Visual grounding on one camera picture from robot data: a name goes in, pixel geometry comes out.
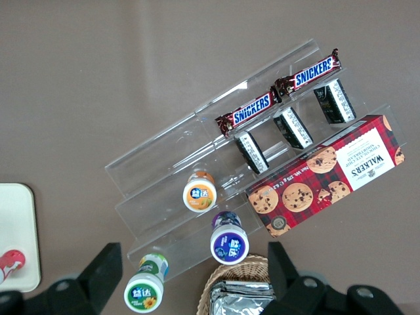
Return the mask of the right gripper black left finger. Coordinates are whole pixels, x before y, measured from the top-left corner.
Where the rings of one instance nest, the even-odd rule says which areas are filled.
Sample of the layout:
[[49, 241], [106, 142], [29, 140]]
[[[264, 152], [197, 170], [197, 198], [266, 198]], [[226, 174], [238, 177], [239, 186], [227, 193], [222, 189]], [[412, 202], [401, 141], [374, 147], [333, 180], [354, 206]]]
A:
[[121, 278], [121, 244], [108, 243], [78, 277], [50, 286], [48, 313], [100, 314]]

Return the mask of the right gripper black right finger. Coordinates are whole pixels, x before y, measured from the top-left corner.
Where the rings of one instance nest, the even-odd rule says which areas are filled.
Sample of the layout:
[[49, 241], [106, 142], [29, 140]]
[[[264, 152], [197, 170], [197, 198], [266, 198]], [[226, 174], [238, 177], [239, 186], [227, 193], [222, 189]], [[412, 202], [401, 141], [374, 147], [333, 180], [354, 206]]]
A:
[[326, 285], [314, 276], [299, 275], [279, 242], [268, 244], [268, 275], [276, 298], [265, 314], [331, 314]]

